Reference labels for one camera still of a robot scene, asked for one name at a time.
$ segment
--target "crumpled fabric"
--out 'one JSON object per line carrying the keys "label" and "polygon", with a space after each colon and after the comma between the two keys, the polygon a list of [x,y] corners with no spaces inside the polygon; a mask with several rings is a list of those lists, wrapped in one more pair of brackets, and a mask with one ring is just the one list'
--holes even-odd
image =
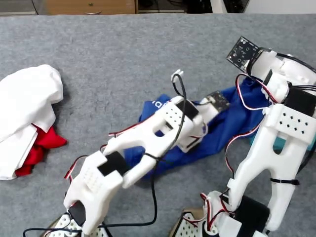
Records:
{"label": "crumpled fabric", "polygon": [[25,68],[0,81],[0,180],[16,177],[40,139],[35,126],[48,133],[56,119],[52,104],[62,99],[60,74],[50,65]]}
{"label": "crumpled fabric", "polygon": [[[268,106],[268,101],[261,92],[261,86],[253,80],[245,78],[240,89],[248,106],[254,108]],[[262,120],[261,110],[250,111],[243,106],[235,87],[227,88],[221,92],[230,102],[230,107],[208,124],[208,134],[194,149],[187,153],[183,153],[178,147],[171,149],[164,157],[167,162],[161,161],[158,164],[157,174],[219,153],[233,136],[248,132]],[[146,101],[138,121],[147,119],[169,99],[168,95],[162,94],[154,101]],[[131,167],[134,167],[140,161],[143,153],[144,148],[142,147],[126,149],[124,150],[125,160]]]}
{"label": "crumpled fabric", "polygon": [[43,161],[45,150],[62,147],[67,143],[67,140],[56,134],[53,127],[51,127],[47,133],[37,127],[37,133],[38,136],[26,157],[23,166],[15,171],[16,176],[32,173],[34,165]]}

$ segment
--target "blue cloth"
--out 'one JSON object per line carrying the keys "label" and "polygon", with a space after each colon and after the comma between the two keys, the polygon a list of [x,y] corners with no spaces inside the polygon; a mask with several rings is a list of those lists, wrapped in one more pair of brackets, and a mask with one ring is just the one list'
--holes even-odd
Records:
{"label": "blue cloth", "polygon": [[[240,85],[240,89],[248,106],[264,107],[268,105],[268,101],[261,92],[261,86],[251,79],[246,78]],[[162,161],[159,163],[158,174],[220,152],[234,135],[251,130],[263,118],[261,110],[250,111],[242,105],[235,87],[225,89],[222,93],[231,104],[229,109],[221,112],[208,124],[208,134],[205,135],[196,148],[188,153],[183,153],[178,147],[171,149],[164,157],[164,160],[168,162]],[[147,119],[169,99],[168,95],[162,94],[155,101],[146,101],[139,121]],[[124,151],[125,159],[132,167],[140,161],[143,153],[144,149],[142,147],[130,148]]]}

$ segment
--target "teal component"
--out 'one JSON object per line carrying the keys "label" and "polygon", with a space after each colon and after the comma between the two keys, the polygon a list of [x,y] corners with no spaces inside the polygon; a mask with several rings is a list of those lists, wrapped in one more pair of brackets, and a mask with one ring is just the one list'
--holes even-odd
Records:
{"label": "teal component", "polygon": [[[252,142],[253,142],[254,139],[255,139],[255,136],[252,136],[252,137],[249,138],[250,144],[252,144]],[[311,148],[312,148],[312,146],[313,146],[315,140],[316,140],[316,136],[314,137],[314,140],[313,140],[312,144],[308,146],[308,148],[307,148],[308,151],[311,150]],[[285,140],[278,137],[278,138],[276,138],[276,141],[275,141],[275,143],[274,143],[274,145],[273,145],[273,149],[274,149],[274,150],[282,150],[284,144],[285,144]]]}

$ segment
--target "red cloth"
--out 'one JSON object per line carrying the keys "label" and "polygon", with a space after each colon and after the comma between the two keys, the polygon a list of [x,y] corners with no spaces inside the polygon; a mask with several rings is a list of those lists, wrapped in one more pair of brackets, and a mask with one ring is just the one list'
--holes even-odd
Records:
{"label": "red cloth", "polygon": [[30,150],[30,153],[26,157],[23,166],[15,171],[16,176],[30,174],[34,165],[43,160],[45,149],[62,147],[67,143],[67,140],[56,134],[53,127],[51,127],[47,133],[39,127],[36,128],[38,136]]}

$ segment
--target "cable connector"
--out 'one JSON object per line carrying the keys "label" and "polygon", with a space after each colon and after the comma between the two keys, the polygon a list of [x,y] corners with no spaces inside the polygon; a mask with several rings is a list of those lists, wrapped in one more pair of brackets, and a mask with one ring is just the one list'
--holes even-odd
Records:
{"label": "cable connector", "polygon": [[179,80],[179,77],[177,76],[177,74],[183,78],[183,71],[181,69],[178,69],[171,75],[171,82],[172,83],[176,83]]}

